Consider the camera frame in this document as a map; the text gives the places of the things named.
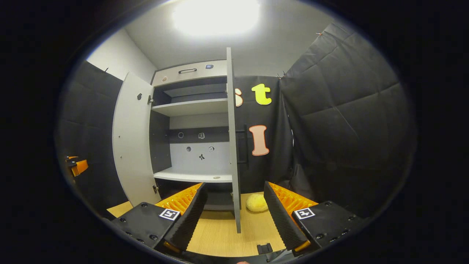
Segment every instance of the cabinet door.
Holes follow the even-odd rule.
[[[233,61],[231,48],[227,47],[227,97],[228,97],[228,127],[230,138],[230,163],[233,177],[233,203],[234,217],[236,219],[236,230],[241,233],[241,194],[239,189],[238,160],[236,154],[236,127],[235,127],[235,90],[233,88]]]
[[[155,192],[150,159],[149,126],[153,86],[128,73],[117,97],[113,119],[114,162],[132,206],[161,200]]]

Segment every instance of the cabinet shelf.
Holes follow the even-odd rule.
[[[218,171],[214,173],[190,173],[188,171],[179,170],[174,167],[157,172],[153,176],[157,179],[168,179],[188,182],[232,182],[232,175],[228,174],[227,172]]]
[[[158,105],[151,108],[165,116],[188,116],[213,113],[227,113],[228,99],[207,99]]]

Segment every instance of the ceiling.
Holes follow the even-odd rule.
[[[157,6],[126,26],[129,36],[158,69],[226,59],[226,47],[231,47],[235,75],[282,76],[316,39],[315,33],[333,20],[300,1],[257,0],[259,18],[248,32],[190,36],[177,30],[173,22],[173,12],[181,1]],[[203,23],[216,21],[201,17],[188,26]]]

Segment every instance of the drawer handle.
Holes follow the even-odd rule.
[[[197,68],[192,68],[192,69],[187,69],[187,70],[194,70],[194,71],[197,71]],[[180,70],[180,71],[178,71],[178,72],[179,72],[179,74],[181,74],[183,71],[187,71],[187,70]]]

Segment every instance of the ceiling light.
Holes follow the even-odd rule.
[[[251,29],[259,16],[255,0],[186,0],[173,13],[176,28],[190,35],[228,35]]]

